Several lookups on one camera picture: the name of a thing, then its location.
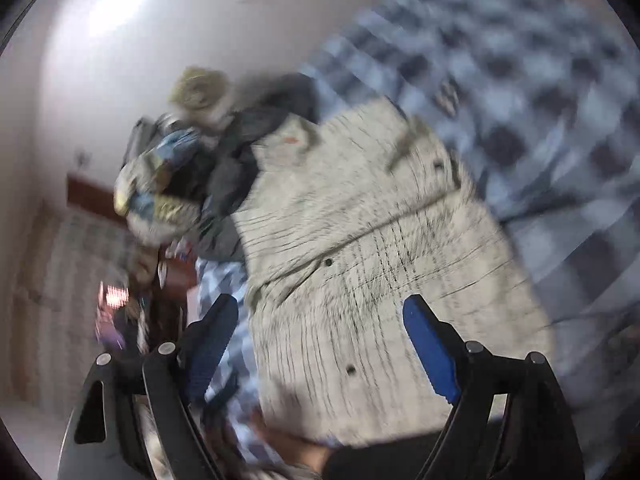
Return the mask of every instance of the blue gripper pad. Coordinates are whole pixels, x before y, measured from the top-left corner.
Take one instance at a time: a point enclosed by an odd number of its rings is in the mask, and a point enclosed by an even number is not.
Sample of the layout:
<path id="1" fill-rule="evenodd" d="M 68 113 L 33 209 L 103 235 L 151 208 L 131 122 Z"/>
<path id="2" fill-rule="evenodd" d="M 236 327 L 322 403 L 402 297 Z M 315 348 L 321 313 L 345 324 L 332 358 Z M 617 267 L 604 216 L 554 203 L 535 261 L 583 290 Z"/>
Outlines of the blue gripper pad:
<path id="1" fill-rule="evenodd" d="M 456 384 L 453 357 L 444 348 L 436 331 L 421 311 L 415 296 L 404 300 L 402 320 L 422 368 L 427 372 L 433 391 L 445 397 L 449 404 L 454 404 L 460 398 L 460 389 Z"/>

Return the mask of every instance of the bright light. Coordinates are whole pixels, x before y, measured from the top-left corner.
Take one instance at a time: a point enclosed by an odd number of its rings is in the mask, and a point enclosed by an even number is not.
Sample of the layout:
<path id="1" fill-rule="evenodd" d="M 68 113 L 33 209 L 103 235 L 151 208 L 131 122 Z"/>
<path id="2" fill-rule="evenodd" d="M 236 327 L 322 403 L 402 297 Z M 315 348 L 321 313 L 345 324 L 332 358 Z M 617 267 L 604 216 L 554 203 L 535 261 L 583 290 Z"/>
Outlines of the bright light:
<path id="1" fill-rule="evenodd" d="M 89 34 L 100 36 L 128 22 L 144 0 L 98 0 L 89 14 Z"/>

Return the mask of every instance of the dark gray cloth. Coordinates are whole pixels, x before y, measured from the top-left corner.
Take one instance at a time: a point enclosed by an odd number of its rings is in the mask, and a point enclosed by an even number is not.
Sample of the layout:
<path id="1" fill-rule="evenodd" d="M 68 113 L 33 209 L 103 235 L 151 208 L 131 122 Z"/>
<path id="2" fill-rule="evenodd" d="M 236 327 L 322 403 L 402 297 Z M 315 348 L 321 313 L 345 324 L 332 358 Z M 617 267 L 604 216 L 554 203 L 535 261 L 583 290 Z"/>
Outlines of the dark gray cloth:
<path id="1" fill-rule="evenodd" d="M 242 243 L 230 217 L 251 191 L 258 165 L 251 144 L 273 133 L 289 114 L 316 122 L 311 79 L 282 76 L 254 106 L 235 112 L 214 151 L 206 199 L 197 229 L 190 235 L 196 254 L 217 262 L 244 262 Z"/>
<path id="2" fill-rule="evenodd" d="M 587 462 L 615 452 L 640 390 L 638 338 L 618 344 L 640 314 L 638 51 L 562 0 L 383 0 L 302 73 L 321 120 L 385 95 L 462 156 L 556 329 Z"/>

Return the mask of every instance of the silver rivet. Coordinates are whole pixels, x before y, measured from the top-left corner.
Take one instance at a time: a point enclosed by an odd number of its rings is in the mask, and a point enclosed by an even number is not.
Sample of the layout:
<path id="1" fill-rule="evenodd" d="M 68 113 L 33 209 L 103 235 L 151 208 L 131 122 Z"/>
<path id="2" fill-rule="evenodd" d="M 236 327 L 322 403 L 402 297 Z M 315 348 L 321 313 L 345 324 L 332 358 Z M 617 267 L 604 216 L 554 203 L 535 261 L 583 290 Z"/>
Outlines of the silver rivet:
<path id="1" fill-rule="evenodd" d="M 98 366 L 104 366 L 109 364 L 109 362 L 111 362 L 111 354 L 100 354 L 98 355 L 98 358 L 95 360 L 95 363 Z"/>
<path id="2" fill-rule="evenodd" d="M 537 365 L 546 363 L 546 358 L 540 352 L 531 352 L 529 355 L 531 356 L 531 360 Z"/>
<path id="3" fill-rule="evenodd" d="M 174 353 L 174 350 L 175 350 L 175 344 L 171 343 L 171 342 L 162 343 L 158 347 L 158 353 L 160 353 L 162 355 L 172 354 L 172 353 Z"/>
<path id="4" fill-rule="evenodd" d="M 467 341 L 466 342 L 466 351 L 470 354 L 479 354 L 482 350 L 484 350 L 484 346 L 478 341 Z"/>

